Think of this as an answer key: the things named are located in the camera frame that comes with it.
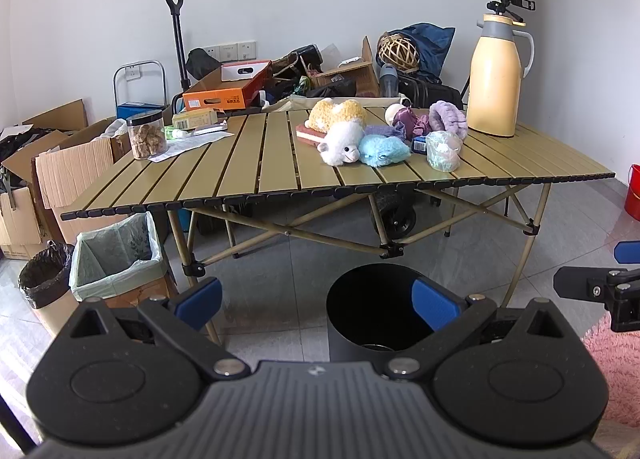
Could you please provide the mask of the olive folding camp table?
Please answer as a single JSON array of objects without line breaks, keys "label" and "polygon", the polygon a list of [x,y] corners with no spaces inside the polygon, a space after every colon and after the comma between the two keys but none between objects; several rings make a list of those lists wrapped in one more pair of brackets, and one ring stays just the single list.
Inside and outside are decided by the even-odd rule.
[{"label": "olive folding camp table", "polygon": [[[68,219],[181,210],[219,223],[212,241],[177,231],[176,275],[224,286],[215,320],[224,341],[305,341],[326,323],[324,298],[367,263],[421,271],[457,294],[506,305],[548,292],[564,264],[608,254],[623,213],[600,163],[527,125],[513,137],[471,133],[456,171],[422,154],[397,164],[325,164],[296,139],[307,107],[234,116],[224,138],[153,163],[125,156],[65,209]],[[373,195],[413,192],[416,226],[386,236]]]}]

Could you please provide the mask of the lavender fluffy headband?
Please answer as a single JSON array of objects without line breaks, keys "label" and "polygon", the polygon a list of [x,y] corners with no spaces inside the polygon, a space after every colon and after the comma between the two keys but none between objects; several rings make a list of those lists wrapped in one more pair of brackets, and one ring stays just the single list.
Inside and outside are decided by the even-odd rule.
[{"label": "lavender fluffy headband", "polygon": [[468,136],[466,115],[451,102],[439,100],[428,109],[428,123],[433,132],[447,132],[465,140]]}]

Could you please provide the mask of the white paper sheet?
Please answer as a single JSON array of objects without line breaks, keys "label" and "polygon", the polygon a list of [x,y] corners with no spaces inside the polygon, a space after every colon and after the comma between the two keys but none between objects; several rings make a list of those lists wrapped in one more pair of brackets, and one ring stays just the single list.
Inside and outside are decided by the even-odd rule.
[{"label": "white paper sheet", "polygon": [[213,144],[213,142],[216,142],[218,140],[232,136],[232,133],[229,133],[226,130],[223,132],[221,130],[220,132],[212,132],[168,140],[166,150],[162,153],[156,154],[155,156],[149,156],[148,160],[153,163],[160,163],[172,158],[173,156],[180,156],[180,154],[183,154],[187,151],[198,149],[203,146]]}]

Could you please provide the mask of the lavender knit drawstring pouch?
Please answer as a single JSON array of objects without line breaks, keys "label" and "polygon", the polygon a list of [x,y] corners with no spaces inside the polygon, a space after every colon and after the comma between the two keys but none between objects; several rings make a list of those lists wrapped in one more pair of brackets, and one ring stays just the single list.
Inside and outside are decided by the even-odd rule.
[{"label": "lavender knit drawstring pouch", "polygon": [[383,137],[396,137],[400,140],[406,139],[405,127],[403,126],[389,126],[387,124],[371,124],[364,128],[366,135],[378,135]]}]

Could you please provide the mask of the yellow white plush toy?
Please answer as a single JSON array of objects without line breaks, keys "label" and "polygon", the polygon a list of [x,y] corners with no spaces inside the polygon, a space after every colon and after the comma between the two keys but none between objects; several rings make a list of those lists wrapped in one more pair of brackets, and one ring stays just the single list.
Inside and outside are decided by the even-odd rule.
[{"label": "yellow white plush toy", "polygon": [[305,126],[326,134],[334,123],[357,122],[365,127],[367,119],[367,111],[355,99],[347,99],[337,104],[332,98],[323,98],[310,110]]}]

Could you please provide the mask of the iridescent plastic bag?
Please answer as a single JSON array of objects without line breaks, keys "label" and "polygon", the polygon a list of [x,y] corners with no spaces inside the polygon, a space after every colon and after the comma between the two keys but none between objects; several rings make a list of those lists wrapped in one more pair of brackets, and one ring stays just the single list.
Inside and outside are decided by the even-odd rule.
[{"label": "iridescent plastic bag", "polygon": [[463,142],[446,130],[429,133],[425,137],[426,159],[428,164],[439,172],[453,172],[460,166],[460,154]]}]

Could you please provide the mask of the white paper cone cup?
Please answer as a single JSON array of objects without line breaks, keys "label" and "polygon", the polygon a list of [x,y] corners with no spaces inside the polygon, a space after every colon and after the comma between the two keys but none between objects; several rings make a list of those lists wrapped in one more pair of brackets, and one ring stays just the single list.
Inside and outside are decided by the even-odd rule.
[{"label": "white paper cone cup", "polygon": [[385,110],[385,114],[384,114],[385,122],[389,126],[393,126],[397,113],[404,108],[405,106],[400,102],[396,102],[396,104],[390,104]]}]

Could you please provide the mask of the pink yellow sponge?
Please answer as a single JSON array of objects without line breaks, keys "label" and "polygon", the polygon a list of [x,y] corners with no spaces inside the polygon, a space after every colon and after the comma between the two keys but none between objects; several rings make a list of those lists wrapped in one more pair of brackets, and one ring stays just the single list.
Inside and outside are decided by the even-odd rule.
[{"label": "pink yellow sponge", "polygon": [[295,135],[296,139],[304,144],[311,145],[317,147],[320,142],[324,141],[326,137],[325,133],[318,132],[318,130],[313,130],[312,128],[306,127],[304,123],[299,124],[295,127]]}]

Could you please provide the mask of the purple satin scrunchie cloth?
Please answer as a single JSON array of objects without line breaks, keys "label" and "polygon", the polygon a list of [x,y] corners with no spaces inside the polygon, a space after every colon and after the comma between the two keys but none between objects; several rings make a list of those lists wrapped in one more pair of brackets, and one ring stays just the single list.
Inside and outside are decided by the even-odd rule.
[{"label": "purple satin scrunchie cloth", "polygon": [[393,125],[400,124],[405,138],[410,141],[418,136],[426,136],[432,131],[428,114],[417,115],[411,108],[402,107],[394,116]]}]

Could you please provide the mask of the grey blue water bottle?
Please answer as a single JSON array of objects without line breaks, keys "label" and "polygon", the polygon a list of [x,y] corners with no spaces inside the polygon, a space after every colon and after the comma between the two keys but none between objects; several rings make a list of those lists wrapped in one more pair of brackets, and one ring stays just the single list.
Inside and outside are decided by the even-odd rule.
[{"label": "grey blue water bottle", "polygon": [[378,72],[378,86],[382,97],[396,97],[398,90],[398,74],[396,68],[389,63],[384,63]]}]

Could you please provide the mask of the blue tissue pack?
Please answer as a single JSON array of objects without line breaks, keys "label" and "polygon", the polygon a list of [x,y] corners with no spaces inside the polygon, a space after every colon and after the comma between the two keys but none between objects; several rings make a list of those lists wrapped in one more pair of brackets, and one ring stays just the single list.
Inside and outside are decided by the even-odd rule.
[{"label": "blue tissue pack", "polygon": [[423,156],[425,156],[427,154],[426,137],[425,136],[413,137],[411,141],[411,150],[414,153],[423,154]]}]

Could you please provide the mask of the cardboard bin with green liner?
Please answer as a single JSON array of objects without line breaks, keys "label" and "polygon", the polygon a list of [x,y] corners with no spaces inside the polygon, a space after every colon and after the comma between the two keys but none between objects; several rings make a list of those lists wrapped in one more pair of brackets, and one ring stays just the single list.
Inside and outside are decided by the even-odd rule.
[{"label": "cardboard bin with green liner", "polygon": [[70,265],[70,291],[79,302],[99,297],[115,309],[157,295],[177,295],[152,215],[137,213],[80,234]]}]

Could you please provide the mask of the pink rug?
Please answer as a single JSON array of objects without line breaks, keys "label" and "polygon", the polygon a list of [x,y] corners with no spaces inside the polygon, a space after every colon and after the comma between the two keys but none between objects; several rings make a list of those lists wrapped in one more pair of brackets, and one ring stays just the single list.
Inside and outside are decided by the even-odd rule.
[{"label": "pink rug", "polygon": [[614,332],[609,312],[582,338],[608,383],[604,417],[627,427],[639,427],[639,332]]}]

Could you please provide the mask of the light blue plush toy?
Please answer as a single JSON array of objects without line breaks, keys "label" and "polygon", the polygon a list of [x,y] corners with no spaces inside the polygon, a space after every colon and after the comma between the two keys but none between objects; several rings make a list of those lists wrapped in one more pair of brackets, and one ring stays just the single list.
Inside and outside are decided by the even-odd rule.
[{"label": "light blue plush toy", "polygon": [[358,146],[359,161],[370,167],[382,167],[406,161],[410,148],[395,136],[366,135]]}]

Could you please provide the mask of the open brown cardboard box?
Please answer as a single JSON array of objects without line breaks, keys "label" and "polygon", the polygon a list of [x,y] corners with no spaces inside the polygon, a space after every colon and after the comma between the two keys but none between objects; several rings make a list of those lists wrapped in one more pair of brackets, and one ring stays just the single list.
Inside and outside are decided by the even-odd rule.
[{"label": "open brown cardboard box", "polygon": [[380,96],[378,76],[372,55],[369,39],[365,36],[361,42],[361,54],[357,58],[341,61],[335,68],[311,75],[312,86],[320,87],[343,80],[352,82],[356,86],[356,96]]}]

